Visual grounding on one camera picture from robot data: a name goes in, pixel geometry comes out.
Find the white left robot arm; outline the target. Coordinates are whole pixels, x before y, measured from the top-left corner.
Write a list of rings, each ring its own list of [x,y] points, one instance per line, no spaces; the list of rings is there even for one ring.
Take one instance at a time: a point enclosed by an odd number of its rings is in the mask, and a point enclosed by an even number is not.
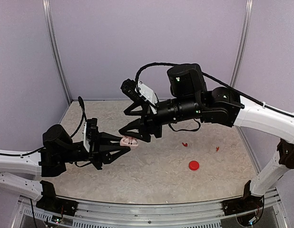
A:
[[[42,136],[43,147],[33,152],[0,150],[0,187],[19,193],[43,204],[51,211],[61,207],[55,188],[48,181],[35,181],[18,177],[31,174],[37,178],[57,177],[67,170],[66,165],[93,165],[101,170],[131,150],[120,145],[121,138],[99,132],[97,127],[85,128],[83,140],[74,142],[62,125],[50,127]]]

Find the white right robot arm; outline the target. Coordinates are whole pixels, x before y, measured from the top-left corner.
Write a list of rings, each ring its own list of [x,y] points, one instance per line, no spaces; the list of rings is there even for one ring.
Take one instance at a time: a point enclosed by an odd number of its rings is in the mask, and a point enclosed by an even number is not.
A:
[[[133,102],[124,113],[137,119],[119,133],[148,143],[151,136],[162,136],[163,125],[193,119],[199,124],[246,127],[279,137],[273,158],[245,185],[244,196],[238,200],[238,207],[248,211],[257,198],[294,169],[294,113],[269,106],[223,82],[209,91],[205,83],[208,74],[198,64],[166,63],[166,66],[172,99],[159,101],[138,77],[122,83],[122,92]]]

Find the pink round lid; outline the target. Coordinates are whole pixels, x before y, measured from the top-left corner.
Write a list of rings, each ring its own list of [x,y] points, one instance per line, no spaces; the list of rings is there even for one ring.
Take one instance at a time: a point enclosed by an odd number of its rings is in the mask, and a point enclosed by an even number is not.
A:
[[[130,136],[123,136],[120,140],[120,146],[127,146],[131,149],[135,149],[138,147],[138,141],[136,138]]]

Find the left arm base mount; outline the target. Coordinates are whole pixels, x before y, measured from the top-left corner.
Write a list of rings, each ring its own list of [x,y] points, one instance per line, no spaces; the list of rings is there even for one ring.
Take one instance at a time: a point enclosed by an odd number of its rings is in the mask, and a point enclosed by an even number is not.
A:
[[[78,202],[58,197],[43,196],[36,203],[36,207],[46,211],[54,212],[60,215],[75,216]]]

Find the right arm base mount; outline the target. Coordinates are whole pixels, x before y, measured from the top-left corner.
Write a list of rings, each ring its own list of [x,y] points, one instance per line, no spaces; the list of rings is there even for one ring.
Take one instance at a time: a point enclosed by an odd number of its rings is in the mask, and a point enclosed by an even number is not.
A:
[[[263,206],[263,197],[239,197],[234,199],[224,200],[222,207],[225,216],[239,214],[250,210],[255,210]]]

